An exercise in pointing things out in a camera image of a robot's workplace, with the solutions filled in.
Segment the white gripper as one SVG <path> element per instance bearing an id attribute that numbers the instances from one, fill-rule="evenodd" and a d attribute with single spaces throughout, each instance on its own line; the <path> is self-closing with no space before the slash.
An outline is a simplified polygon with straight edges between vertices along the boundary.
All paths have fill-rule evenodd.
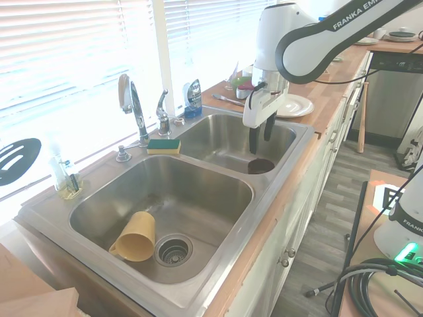
<path id="1" fill-rule="evenodd" d="M 243 125 L 249 127 L 249 149 L 257 153 L 258 127 L 266 121 L 264 140 L 269 141 L 276 121 L 276 112 L 282 107 L 288 95 L 288 88 L 272 94 L 267 84 L 258 84 L 247 97 L 243 112 Z"/>

